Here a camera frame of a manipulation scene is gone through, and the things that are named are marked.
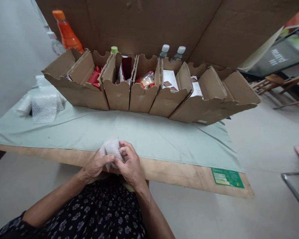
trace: plastic bottle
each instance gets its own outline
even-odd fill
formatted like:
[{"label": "plastic bottle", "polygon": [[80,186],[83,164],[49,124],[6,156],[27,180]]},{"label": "plastic bottle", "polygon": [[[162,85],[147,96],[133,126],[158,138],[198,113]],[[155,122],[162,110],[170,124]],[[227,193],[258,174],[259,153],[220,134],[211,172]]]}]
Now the plastic bottle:
[{"label": "plastic bottle", "polygon": [[62,36],[62,43],[65,49],[76,48],[79,52],[83,53],[83,47],[79,39],[76,37],[72,31],[69,23],[65,20],[65,15],[63,11],[55,10],[52,11],[55,19],[57,20],[57,25],[60,29]]},{"label": "plastic bottle", "polygon": [[169,50],[169,45],[165,44],[162,47],[162,51],[159,54],[159,59],[164,59],[165,57],[167,57],[167,52]]},{"label": "plastic bottle", "polygon": [[62,55],[66,52],[66,49],[61,42],[58,41],[54,32],[48,32],[50,39],[52,40],[52,50],[55,54]]},{"label": "plastic bottle", "polygon": [[175,54],[175,56],[173,56],[169,62],[173,63],[173,62],[176,61],[177,59],[180,59],[180,60],[181,60],[182,57],[183,57],[183,53],[185,52],[185,50],[186,50],[186,47],[184,47],[184,46],[180,46],[180,47],[178,48],[177,53]]},{"label": "plastic bottle", "polygon": [[116,53],[119,53],[119,51],[117,49],[117,46],[112,46],[111,47],[111,54],[115,54],[116,55]]}]

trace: clear plastic bottle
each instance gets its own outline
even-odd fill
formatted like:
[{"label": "clear plastic bottle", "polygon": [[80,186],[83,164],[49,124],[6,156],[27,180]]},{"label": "clear plastic bottle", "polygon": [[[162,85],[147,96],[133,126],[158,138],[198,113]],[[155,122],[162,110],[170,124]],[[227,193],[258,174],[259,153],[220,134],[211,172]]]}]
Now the clear plastic bottle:
[{"label": "clear plastic bottle", "polygon": [[184,47],[184,46],[180,46],[180,47],[178,48],[177,53],[175,54],[175,56],[173,56],[173,57],[170,59],[169,62],[173,63],[173,62],[176,61],[177,59],[180,59],[180,60],[181,60],[182,57],[183,57],[183,54],[184,54],[185,50],[186,50],[186,47]]},{"label": "clear plastic bottle", "polygon": [[52,40],[52,50],[55,54],[62,55],[66,52],[66,49],[61,42],[58,41],[54,32],[48,32],[49,38]]},{"label": "clear plastic bottle", "polygon": [[167,52],[169,50],[169,45],[165,44],[162,47],[162,51],[159,54],[159,59],[164,59],[165,57],[167,57]]}]

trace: tiled floor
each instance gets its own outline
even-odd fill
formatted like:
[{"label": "tiled floor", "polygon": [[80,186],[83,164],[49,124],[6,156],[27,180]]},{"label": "tiled floor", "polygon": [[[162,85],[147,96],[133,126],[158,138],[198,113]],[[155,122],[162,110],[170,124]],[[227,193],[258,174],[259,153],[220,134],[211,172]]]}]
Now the tiled floor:
[{"label": "tiled floor", "polygon": [[[176,238],[299,239],[299,204],[280,177],[299,171],[293,150],[299,145],[299,106],[273,110],[279,101],[272,94],[263,95],[257,108],[225,121],[254,200],[150,182]],[[278,99],[290,100],[287,94]],[[0,227],[78,170],[6,153],[0,160]]]}]

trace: person's left hand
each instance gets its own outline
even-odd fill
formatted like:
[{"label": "person's left hand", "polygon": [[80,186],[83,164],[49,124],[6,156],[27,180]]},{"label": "person's left hand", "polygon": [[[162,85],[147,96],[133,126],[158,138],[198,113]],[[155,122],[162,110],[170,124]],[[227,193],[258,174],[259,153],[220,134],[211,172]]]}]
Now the person's left hand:
[{"label": "person's left hand", "polygon": [[82,172],[86,177],[95,178],[102,172],[103,166],[108,163],[113,163],[115,158],[115,154],[109,154],[103,157],[100,150],[97,150],[95,156],[82,168]]}]

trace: floral pattern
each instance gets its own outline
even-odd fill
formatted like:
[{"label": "floral pattern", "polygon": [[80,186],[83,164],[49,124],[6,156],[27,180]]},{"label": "floral pattern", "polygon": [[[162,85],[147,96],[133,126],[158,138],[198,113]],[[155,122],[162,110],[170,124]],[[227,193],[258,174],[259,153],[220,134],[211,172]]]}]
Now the floral pattern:
[{"label": "floral pattern", "polygon": [[23,214],[0,230],[0,238],[147,238],[136,195],[117,176],[87,185],[41,229],[22,221]]}]

